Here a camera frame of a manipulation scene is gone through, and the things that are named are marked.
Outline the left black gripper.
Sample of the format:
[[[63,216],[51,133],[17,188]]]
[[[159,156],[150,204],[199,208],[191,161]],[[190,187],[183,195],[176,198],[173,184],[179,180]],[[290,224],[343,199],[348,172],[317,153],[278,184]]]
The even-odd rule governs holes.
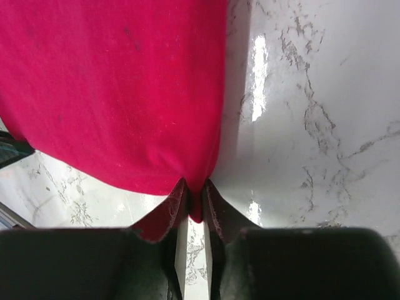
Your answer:
[[[35,153],[28,142],[14,139],[8,132],[1,131],[0,168],[5,168]]]

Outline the magenta polo shirt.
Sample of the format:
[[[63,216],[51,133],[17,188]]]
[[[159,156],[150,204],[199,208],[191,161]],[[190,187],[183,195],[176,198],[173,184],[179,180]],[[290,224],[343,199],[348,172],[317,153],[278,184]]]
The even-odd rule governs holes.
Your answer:
[[[18,140],[189,215],[218,158],[226,1],[2,1],[1,119]]]

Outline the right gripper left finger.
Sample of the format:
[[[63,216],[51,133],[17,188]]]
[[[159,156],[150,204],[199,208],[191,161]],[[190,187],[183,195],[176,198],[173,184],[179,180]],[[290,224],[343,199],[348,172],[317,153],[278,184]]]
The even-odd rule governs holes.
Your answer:
[[[142,254],[135,266],[139,299],[182,299],[186,275],[189,191],[180,179],[166,199],[129,228]]]

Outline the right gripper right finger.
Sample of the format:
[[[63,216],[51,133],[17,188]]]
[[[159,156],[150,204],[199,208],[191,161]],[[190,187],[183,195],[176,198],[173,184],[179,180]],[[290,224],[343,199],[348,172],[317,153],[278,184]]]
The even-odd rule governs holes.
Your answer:
[[[258,228],[220,194],[210,179],[201,191],[202,216],[204,222],[209,298],[220,299],[221,280],[226,265],[226,246],[240,230]]]

